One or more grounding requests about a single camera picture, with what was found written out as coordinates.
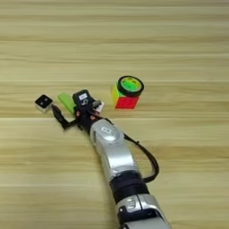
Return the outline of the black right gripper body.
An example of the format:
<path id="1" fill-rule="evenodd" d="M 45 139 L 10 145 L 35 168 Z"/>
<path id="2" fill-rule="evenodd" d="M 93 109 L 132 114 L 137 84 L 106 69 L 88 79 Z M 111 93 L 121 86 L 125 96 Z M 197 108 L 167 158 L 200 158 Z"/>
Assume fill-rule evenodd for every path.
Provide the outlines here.
<path id="1" fill-rule="evenodd" d="M 92 107 L 92 103 L 74 108 L 77 125 L 86 132 L 90 132 L 93 123 L 101 119 L 97 108 Z"/>

